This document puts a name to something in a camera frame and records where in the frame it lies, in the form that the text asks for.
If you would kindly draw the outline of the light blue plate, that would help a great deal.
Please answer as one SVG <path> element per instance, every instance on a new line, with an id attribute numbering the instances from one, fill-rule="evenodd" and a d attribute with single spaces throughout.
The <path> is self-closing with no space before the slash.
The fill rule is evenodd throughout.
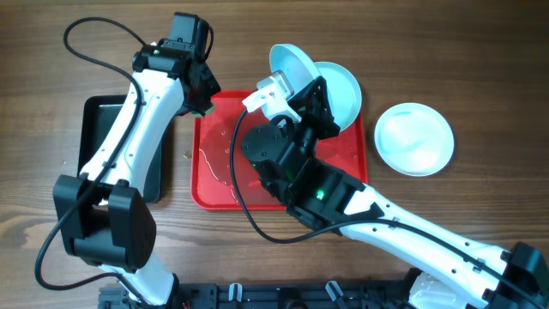
<path id="1" fill-rule="evenodd" d="M 342 65 L 332 62 L 315 62 L 327 83 L 329 105 L 335 123 L 341 131 L 350 127 L 362 107 L 362 93 L 355 76 Z"/>
<path id="2" fill-rule="evenodd" d="M 321 75 L 312 59 L 292 44 L 273 45 L 269 52 L 269 67 L 272 72 L 279 70 L 284 74 L 295 94 Z"/>

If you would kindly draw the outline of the white plate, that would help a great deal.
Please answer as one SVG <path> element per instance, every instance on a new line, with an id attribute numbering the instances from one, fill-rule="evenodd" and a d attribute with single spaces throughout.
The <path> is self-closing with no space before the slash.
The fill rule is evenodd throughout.
<path id="1" fill-rule="evenodd" d="M 398 173 L 412 177 L 442 171 L 455 151 L 449 122 L 432 107 L 415 102 L 385 111 L 376 122 L 373 137 L 381 159 Z"/>

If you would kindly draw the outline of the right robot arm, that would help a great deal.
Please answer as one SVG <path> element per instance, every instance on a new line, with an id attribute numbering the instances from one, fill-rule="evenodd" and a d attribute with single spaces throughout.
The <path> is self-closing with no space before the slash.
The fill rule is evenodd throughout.
<path id="1" fill-rule="evenodd" d="M 379 247 L 419 270 L 407 300 L 416 308 L 545 308 L 548 265 L 538 250 L 486 245 L 441 228 L 392 203 L 373 187 L 316 156 L 337 136 L 322 77 L 294 87 L 278 74 L 244 100 L 266 122 L 251 129 L 242 152 L 262 187 L 310 236 L 333 232 Z"/>

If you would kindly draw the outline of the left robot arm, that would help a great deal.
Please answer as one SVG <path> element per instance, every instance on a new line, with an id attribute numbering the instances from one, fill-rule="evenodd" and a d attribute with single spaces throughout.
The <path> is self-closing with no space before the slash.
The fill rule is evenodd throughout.
<path id="1" fill-rule="evenodd" d="M 203 117 L 220 92 L 206 60 L 214 32 L 198 15 L 175 13 L 168 37 L 142 44 L 132 60 L 130 88 L 97 152 L 77 176 L 53 188 L 58 222 L 35 264 L 57 234 L 65 251 L 117 278 L 141 308 L 178 304 L 178 278 L 154 254 L 156 224 L 142 196 L 146 177 L 168 125 L 176 116 Z"/>

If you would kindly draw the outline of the green yellow sponge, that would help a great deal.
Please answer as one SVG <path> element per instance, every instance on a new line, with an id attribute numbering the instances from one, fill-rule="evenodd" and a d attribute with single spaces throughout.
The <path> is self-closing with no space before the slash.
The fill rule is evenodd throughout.
<path id="1" fill-rule="evenodd" d="M 212 112 L 214 112 L 216 109 L 216 106 L 215 105 L 211 105 L 208 109 L 206 110 L 203 110 L 203 111 L 192 111 L 190 114 L 195 117 L 195 118 L 205 118 L 206 116 L 208 116 L 209 114 L 211 114 Z"/>

